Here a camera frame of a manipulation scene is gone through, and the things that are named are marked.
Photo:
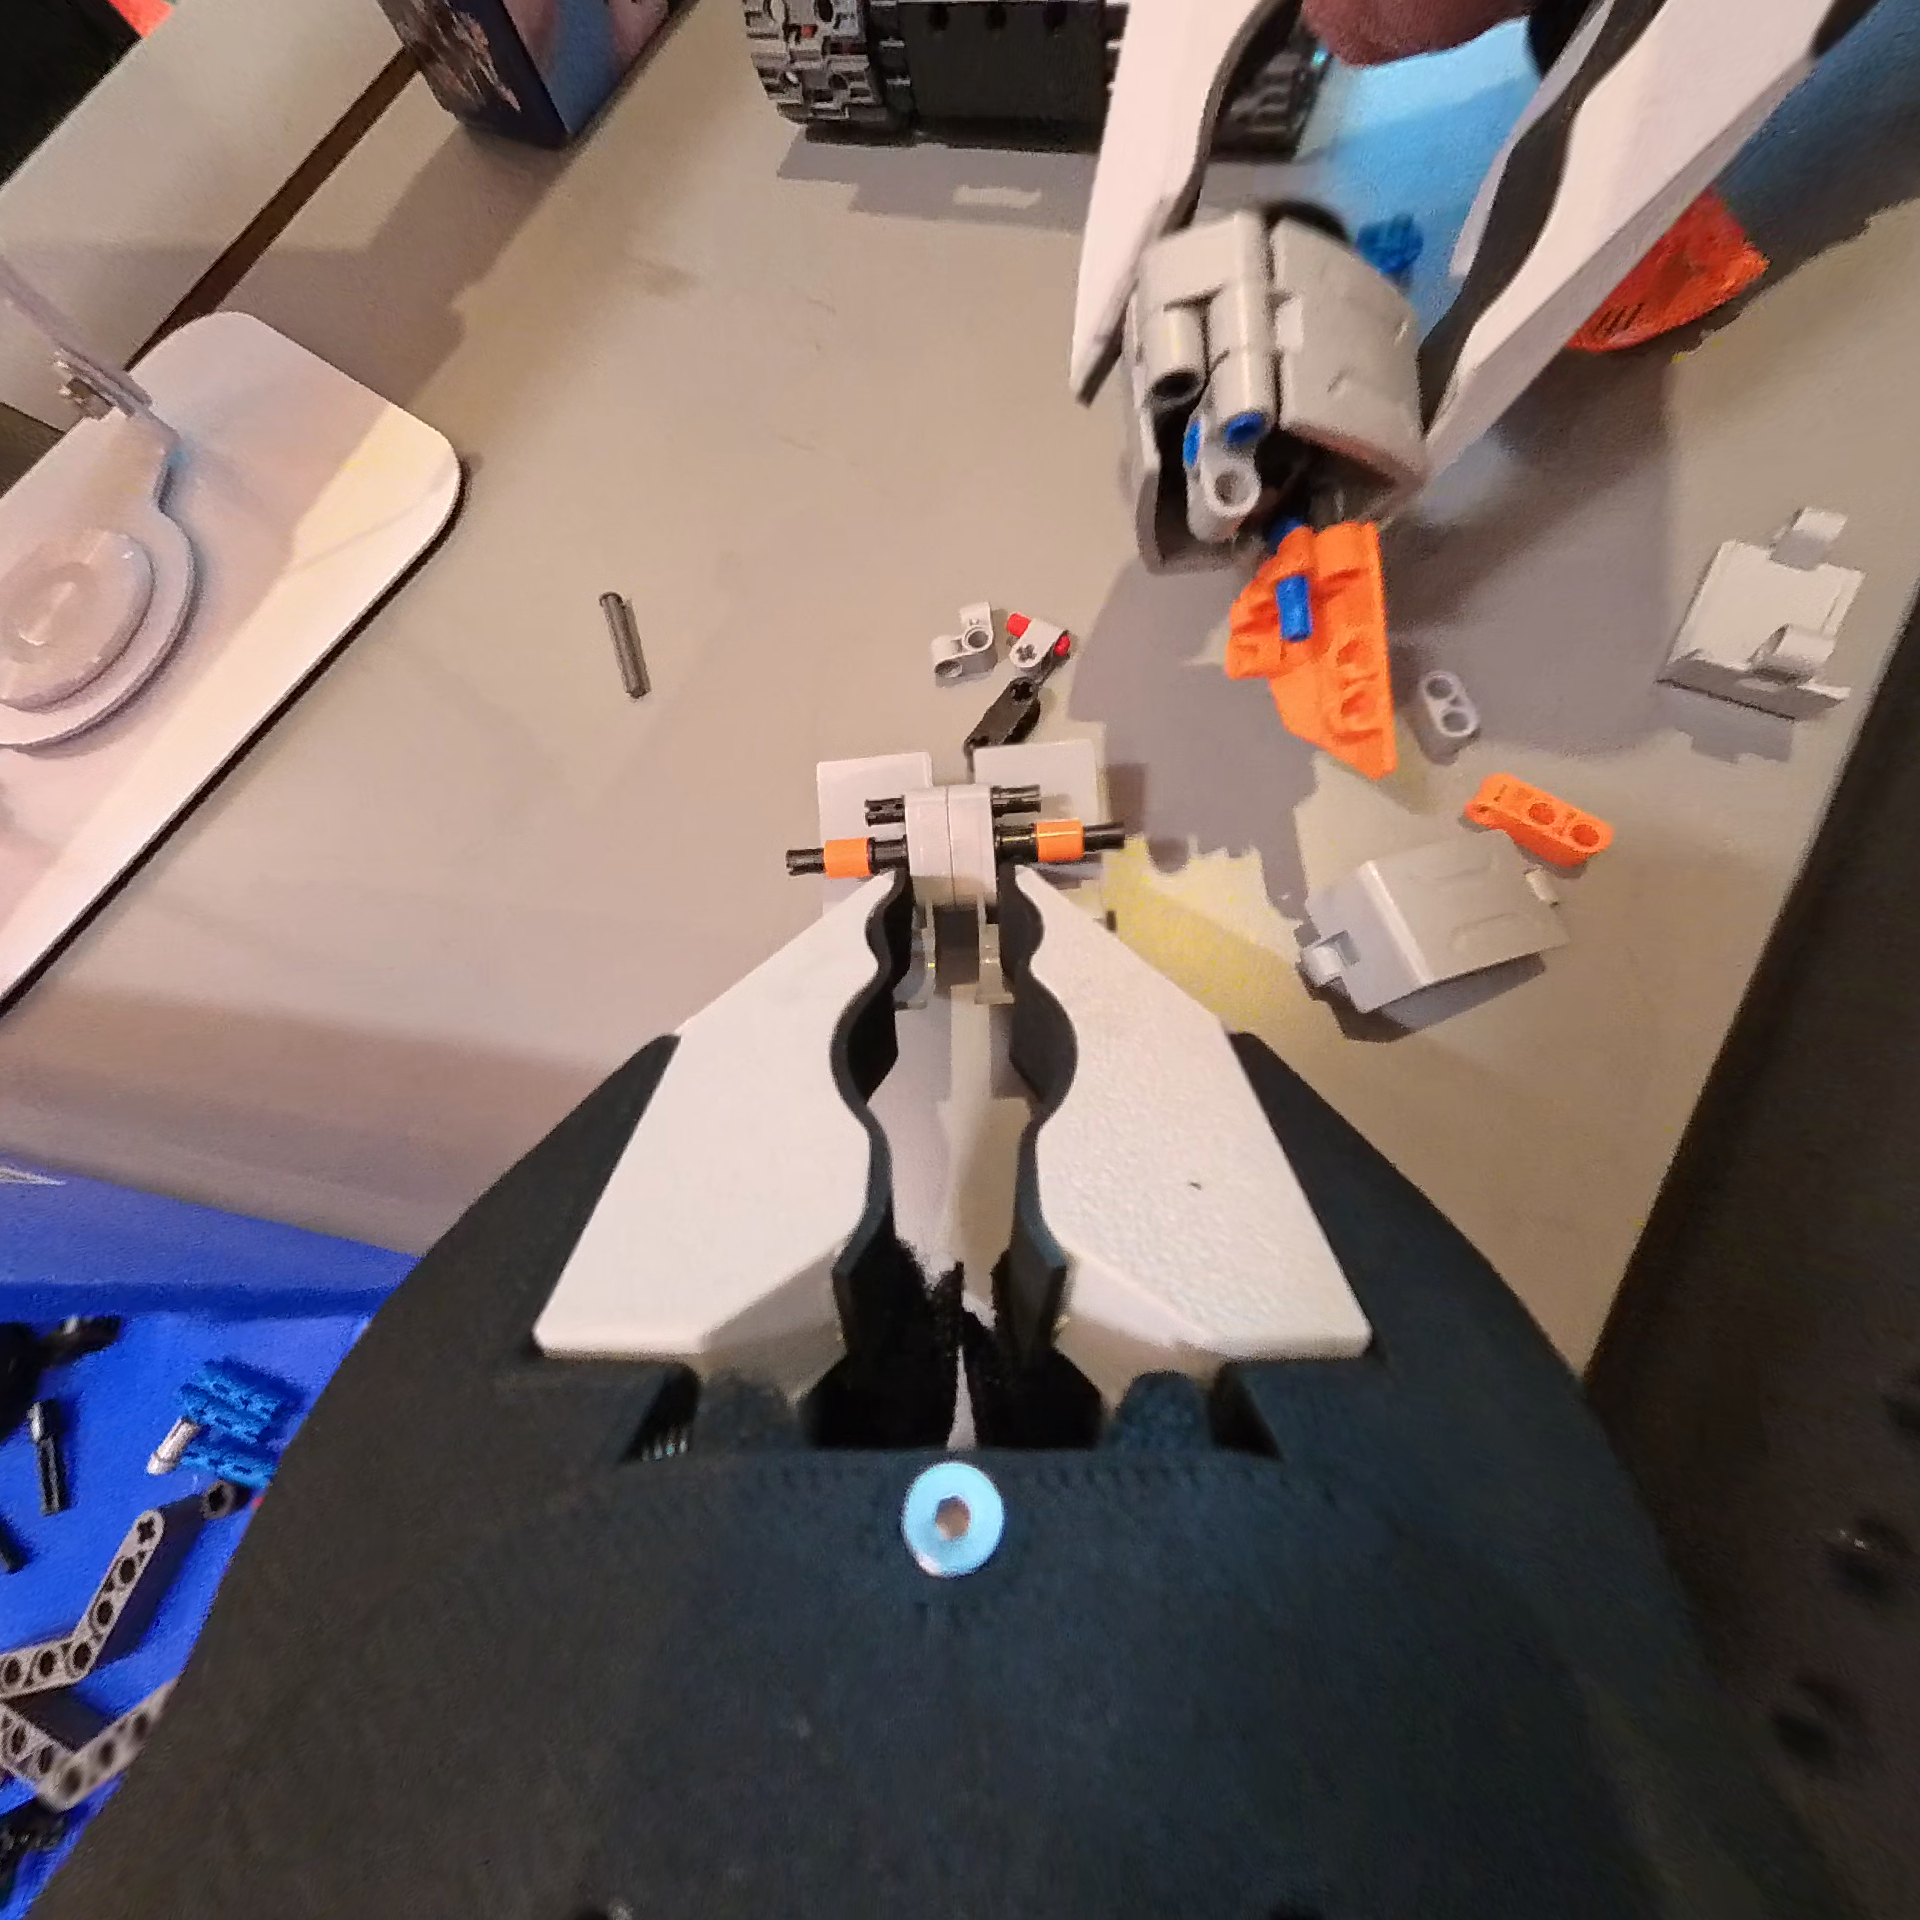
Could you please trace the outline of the light blue sheet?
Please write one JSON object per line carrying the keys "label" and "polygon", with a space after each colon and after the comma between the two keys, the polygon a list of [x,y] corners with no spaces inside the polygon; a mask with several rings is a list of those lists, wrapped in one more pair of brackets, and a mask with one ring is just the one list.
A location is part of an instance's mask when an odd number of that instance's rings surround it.
{"label": "light blue sheet", "polygon": [[1332,63],[1301,148],[1306,194],[1356,229],[1411,214],[1452,231],[1536,84],[1517,21],[1439,55]]}

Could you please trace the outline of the grey ribbed hinged panel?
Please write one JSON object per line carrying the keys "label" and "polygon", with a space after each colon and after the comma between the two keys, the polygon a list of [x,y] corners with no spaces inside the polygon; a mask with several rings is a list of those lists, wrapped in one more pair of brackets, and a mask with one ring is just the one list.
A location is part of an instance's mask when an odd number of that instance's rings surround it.
{"label": "grey ribbed hinged panel", "polygon": [[1545,867],[1469,830],[1314,887],[1295,971],[1363,1037],[1401,1037],[1545,973],[1572,927]]}

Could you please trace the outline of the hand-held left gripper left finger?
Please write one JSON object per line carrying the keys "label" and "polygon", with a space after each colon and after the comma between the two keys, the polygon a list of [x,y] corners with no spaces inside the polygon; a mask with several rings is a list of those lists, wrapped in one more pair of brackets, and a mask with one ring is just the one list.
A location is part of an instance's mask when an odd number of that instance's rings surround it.
{"label": "hand-held left gripper left finger", "polygon": [[550,1357],[822,1377],[925,1307],[872,1095],[915,903],[870,878],[683,1023],[535,1320]]}

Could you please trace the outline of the light grey flat clip panel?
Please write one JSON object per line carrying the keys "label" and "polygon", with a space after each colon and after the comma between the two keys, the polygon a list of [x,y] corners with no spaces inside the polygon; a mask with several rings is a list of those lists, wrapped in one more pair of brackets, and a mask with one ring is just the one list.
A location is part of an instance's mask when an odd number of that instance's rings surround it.
{"label": "light grey flat clip panel", "polygon": [[1866,580],[1832,562],[1845,523],[1843,512],[1810,505],[1767,545],[1719,545],[1655,680],[1787,720],[1853,698],[1849,685],[1825,680]]}

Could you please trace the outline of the blue storage bin with tag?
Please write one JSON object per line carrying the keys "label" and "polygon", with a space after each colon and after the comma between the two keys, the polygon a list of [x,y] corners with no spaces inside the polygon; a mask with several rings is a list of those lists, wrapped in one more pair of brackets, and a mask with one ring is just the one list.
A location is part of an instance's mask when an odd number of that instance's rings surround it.
{"label": "blue storage bin with tag", "polygon": [[482,1814],[515,1821],[525,1792],[495,1774],[486,1734],[505,1732],[489,1722],[493,1666],[528,1650],[515,1599],[550,1592],[515,1550],[550,1539],[542,1523],[602,1518],[604,1497],[639,1497],[638,1548],[656,1543],[667,1497],[667,1575],[699,1599],[741,1561],[717,1548],[723,1523],[755,1493],[801,1493],[801,1523],[773,1526],[771,1596],[726,1599],[717,1650],[746,1625],[752,1658],[788,1653],[773,1604],[796,1599],[801,1625],[822,1625],[825,1575],[848,1572],[877,1653],[857,1653],[848,1698],[819,1653],[801,1653],[773,1704],[825,1712],[825,1732],[847,1737],[877,1734],[877,1709],[939,1702],[939,1679],[898,1666],[920,1579],[892,1539],[905,1475],[934,1454],[831,1454],[813,1397],[773,1416],[762,1388],[676,1388],[668,1362],[614,1371],[604,1397],[525,1393],[553,1267],[540,1240],[505,1264],[495,1254],[486,1220],[389,1251],[72,1172],[2,1182],[2,1304],[44,1301],[15,1320],[122,1320],[110,1346],[77,1357],[108,1377],[68,1388],[72,1504],[22,1515],[19,1482],[2,1488],[2,1526],[39,1539],[2,1575],[2,1622],[19,1630],[6,1647],[99,1608],[126,1530],[160,1504],[135,1502],[132,1479],[160,1488],[148,1458],[181,1420],[187,1377],[242,1362],[305,1391],[252,1523],[201,1523],[148,1622],[163,1630],[188,1557],[224,1530],[224,1575],[173,1672],[156,1675],[135,1643],[114,1662],[99,1650],[74,1679],[95,1704],[135,1669],[148,1687],[125,1694],[125,1717],[149,1690],[166,1702],[2,1918],[566,1910],[580,1889],[578,1839],[540,1864],[482,1836]]}

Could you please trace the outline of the white rounded base board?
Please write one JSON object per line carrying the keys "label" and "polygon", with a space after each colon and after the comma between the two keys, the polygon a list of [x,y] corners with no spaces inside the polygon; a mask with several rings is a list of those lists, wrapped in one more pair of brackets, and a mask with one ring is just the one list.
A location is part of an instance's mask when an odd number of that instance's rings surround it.
{"label": "white rounded base board", "polygon": [[199,554],[188,627],[106,726],[2,750],[2,1007],[207,800],[445,538],[445,433],[247,312],[126,369],[183,441],[171,512]]}

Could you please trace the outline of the grey angled holed beam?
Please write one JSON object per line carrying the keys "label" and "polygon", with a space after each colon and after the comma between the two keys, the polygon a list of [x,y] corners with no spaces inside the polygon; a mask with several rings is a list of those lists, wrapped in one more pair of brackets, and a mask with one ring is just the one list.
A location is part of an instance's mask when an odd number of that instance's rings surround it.
{"label": "grey angled holed beam", "polygon": [[108,1722],[68,1690],[2,1702],[2,1775],[22,1783],[39,1807],[68,1812],[135,1765],[173,1690],[171,1679]]}
{"label": "grey angled holed beam", "polygon": [[2,1653],[2,1704],[47,1690],[66,1690],[108,1658],[108,1647],[114,1643],[114,1632],[142,1592],[142,1583],[166,1539],[166,1512],[144,1509],[114,1548],[108,1572],[84,1599],[74,1625],[57,1638],[27,1643]]}

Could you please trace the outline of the person's right hand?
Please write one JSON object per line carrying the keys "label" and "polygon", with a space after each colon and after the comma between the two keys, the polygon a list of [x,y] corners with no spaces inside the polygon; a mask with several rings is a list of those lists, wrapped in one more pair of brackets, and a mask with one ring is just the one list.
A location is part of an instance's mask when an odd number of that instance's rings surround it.
{"label": "person's right hand", "polygon": [[1459,49],[1528,11],[1533,2],[1302,2],[1302,21],[1332,58],[1379,69]]}

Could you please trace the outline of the tracked toy robot vehicle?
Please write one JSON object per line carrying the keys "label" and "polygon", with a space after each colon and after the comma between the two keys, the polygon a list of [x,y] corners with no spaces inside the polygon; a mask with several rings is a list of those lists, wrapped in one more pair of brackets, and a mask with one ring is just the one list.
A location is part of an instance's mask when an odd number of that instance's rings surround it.
{"label": "tracked toy robot vehicle", "polygon": [[1301,2],[746,2],[767,102],[819,141],[1290,158],[1329,51]]}

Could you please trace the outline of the red curved shell piece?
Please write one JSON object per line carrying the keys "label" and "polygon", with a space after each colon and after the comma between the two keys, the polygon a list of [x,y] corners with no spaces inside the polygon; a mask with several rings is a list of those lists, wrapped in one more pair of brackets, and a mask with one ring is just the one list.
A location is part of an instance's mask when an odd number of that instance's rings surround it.
{"label": "red curved shell piece", "polygon": [[1640,350],[1744,298],[1769,257],[1719,189],[1703,189],[1566,340],[1577,353]]}

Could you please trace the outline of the blue ridged toy piece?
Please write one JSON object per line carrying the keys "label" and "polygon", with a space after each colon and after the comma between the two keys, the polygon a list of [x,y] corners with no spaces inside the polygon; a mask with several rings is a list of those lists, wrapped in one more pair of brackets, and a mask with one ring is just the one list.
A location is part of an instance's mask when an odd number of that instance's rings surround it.
{"label": "blue ridged toy piece", "polygon": [[148,1475],[181,1470],[263,1493],[278,1473],[297,1393],[242,1362],[207,1362],[175,1388],[175,1415],[148,1455]]}

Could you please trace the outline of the blue toy kit box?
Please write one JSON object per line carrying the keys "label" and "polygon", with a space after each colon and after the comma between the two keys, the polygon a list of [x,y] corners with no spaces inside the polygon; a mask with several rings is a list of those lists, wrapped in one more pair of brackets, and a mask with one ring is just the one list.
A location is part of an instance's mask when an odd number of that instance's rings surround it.
{"label": "blue toy kit box", "polygon": [[621,90],[676,2],[378,2],[440,108],[560,150]]}

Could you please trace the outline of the grey hinge assembly orange bushes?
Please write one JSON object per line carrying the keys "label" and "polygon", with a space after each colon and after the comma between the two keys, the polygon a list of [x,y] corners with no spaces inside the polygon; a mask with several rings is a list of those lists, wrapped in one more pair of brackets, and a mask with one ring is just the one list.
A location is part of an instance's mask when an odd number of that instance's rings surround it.
{"label": "grey hinge assembly orange bushes", "polygon": [[934,992],[1005,1001],[1000,873],[1035,864],[1069,887],[1094,885],[1126,843],[1083,739],[980,747],[957,781],[938,781],[925,750],[819,762],[818,802],[819,839],[788,848],[784,864],[819,878],[822,903],[876,874],[905,874],[910,956],[898,1007]]}

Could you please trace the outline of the grey motor assembly orange panel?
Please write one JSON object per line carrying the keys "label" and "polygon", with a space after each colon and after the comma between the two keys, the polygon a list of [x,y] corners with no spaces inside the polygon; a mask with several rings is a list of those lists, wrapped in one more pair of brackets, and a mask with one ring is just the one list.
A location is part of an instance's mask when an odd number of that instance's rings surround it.
{"label": "grey motor assembly orange panel", "polygon": [[1301,214],[1212,214],[1142,250],[1119,369],[1140,562],[1246,559],[1228,677],[1357,777],[1395,773],[1382,519],[1426,479],[1401,288]]}

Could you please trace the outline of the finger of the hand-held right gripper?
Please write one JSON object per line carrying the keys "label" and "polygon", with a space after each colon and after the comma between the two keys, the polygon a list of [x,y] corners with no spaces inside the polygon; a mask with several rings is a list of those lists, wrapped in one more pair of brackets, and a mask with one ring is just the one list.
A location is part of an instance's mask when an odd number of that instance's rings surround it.
{"label": "finger of the hand-held right gripper", "polygon": [[1426,470],[1467,453],[1858,21],[1590,2],[1479,182],[1419,347]]}
{"label": "finger of the hand-held right gripper", "polygon": [[1142,255],[1200,197],[1246,49],[1290,37],[1301,2],[1129,2],[1078,244],[1069,393],[1092,402],[1117,362]]}

